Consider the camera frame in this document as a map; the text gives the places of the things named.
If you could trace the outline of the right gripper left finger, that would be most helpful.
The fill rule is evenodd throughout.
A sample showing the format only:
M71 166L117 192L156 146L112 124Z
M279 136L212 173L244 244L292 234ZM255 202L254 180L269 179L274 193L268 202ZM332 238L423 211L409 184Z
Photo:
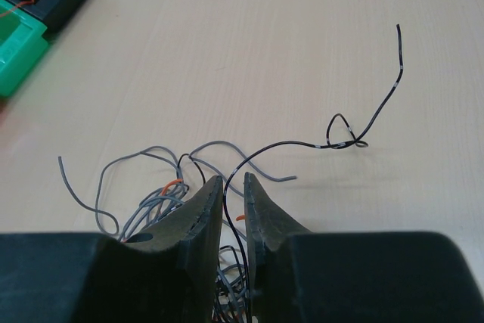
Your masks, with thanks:
M3 322L208 322L222 179L125 242L99 233L1 236Z

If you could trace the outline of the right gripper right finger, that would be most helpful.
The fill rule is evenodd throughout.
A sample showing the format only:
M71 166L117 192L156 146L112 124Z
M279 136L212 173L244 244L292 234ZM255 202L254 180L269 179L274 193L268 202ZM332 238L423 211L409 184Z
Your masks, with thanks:
M458 246L431 231L316 233L244 177L252 314L260 322L481 322Z

